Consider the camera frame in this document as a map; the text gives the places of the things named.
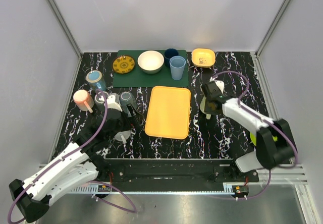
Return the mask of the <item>grey faceted mug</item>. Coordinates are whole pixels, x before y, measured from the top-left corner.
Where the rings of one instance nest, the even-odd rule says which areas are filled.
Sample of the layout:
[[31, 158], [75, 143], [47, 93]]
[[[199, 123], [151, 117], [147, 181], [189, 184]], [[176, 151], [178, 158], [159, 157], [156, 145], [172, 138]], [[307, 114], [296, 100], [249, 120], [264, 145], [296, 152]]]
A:
[[135, 101], [135, 98], [133, 96], [133, 94], [131, 92], [123, 92], [120, 94], [120, 104], [121, 104], [121, 107], [122, 107], [122, 110], [125, 112], [125, 113], [128, 113], [128, 108], [127, 108], [127, 105], [132, 105], [132, 107], [134, 109], [137, 109], [137, 104], [136, 104], [136, 101]]

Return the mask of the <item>sage green mug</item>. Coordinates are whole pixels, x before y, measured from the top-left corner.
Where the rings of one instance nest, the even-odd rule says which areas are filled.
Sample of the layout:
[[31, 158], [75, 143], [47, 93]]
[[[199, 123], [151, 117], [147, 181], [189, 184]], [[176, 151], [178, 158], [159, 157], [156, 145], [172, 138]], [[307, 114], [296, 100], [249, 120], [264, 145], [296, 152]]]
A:
[[206, 115], [207, 120], [210, 120], [211, 116], [222, 114], [222, 109], [220, 106], [216, 102], [207, 101], [205, 96], [201, 100], [199, 109], [203, 114]]

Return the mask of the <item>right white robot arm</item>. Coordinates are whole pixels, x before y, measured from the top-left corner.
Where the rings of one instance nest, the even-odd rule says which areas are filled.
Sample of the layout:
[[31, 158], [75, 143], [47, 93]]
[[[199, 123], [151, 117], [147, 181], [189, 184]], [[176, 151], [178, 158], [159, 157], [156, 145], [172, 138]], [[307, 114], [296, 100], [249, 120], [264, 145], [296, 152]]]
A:
[[235, 166], [229, 169], [233, 181], [242, 181], [251, 170], [271, 170], [297, 157], [296, 145], [286, 120], [274, 120], [256, 112], [242, 103], [240, 98], [224, 94], [218, 84], [218, 81], [211, 81], [201, 86], [204, 113], [231, 118], [255, 138], [255, 151], [237, 158]]

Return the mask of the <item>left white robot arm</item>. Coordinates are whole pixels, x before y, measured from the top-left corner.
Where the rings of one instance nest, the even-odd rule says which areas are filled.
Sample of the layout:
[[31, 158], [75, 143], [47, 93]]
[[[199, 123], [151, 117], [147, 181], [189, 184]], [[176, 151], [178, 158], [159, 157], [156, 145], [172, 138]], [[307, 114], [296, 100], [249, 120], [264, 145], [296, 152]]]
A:
[[115, 180], [111, 165], [98, 154], [109, 139], [126, 141], [133, 128], [119, 103], [104, 103], [104, 111], [89, 118], [85, 127], [67, 147], [45, 167], [25, 180], [9, 184], [13, 207], [23, 220], [32, 223], [43, 217], [59, 198], [83, 183]]

